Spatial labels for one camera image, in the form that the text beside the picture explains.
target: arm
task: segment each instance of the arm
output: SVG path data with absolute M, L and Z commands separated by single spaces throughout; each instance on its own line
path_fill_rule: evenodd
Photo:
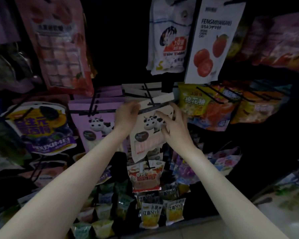
M 115 114 L 114 130 L 32 198 L 0 230 L 0 238 L 64 238 L 122 141 L 135 125 L 139 105 Z
M 161 112 L 166 127 L 162 132 L 168 144 L 191 166 L 204 185 L 220 216 L 237 239 L 287 239 L 287 237 L 230 183 L 203 152 L 196 148 L 187 129 L 187 117 L 175 104 L 176 119 Z

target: purple candy bag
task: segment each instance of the purple candy bag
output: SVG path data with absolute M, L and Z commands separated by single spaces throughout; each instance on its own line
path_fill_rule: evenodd
M 69 104 L 91 104 L 92 98 L 90 99 L 80 99 L 80 100 L 71 100 Z M 106 98 L 96 98 L 94 103 L 113 103 L 113 102 L 125 102 L 125 97 L 106 97 Z
M 80 137 L 86 152 L 89 152 L 114 129 L 115 111 L 122 102 L 102 103 L 92 106 L 91 116 L 88 116 L 90 104 L 69 104 L 72 120 L 79 130 Z M 119 151 L 126 151 L 121 146 Z
M 116 96 L 123 96 L 122 89 L 105 90 L 105 91 L 101 91 L 99 93 L 96 93 L 96 98 L 116 97 Z M 73 95 L 73 98 L 75 100 L 80 100 L 80 99 L 89 99 L 91 97 L 82 96 L 82 95 Z

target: forearm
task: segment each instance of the forearm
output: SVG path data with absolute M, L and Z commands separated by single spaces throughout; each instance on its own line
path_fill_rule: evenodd
M 237 239 L 287 238 L 212 165 L 198 149 L 183 157 L 204 185 L 217 211 Z
M 124 139 L 111 132 L 30 200 L 0 230 L 0 238 L 64 238 Z

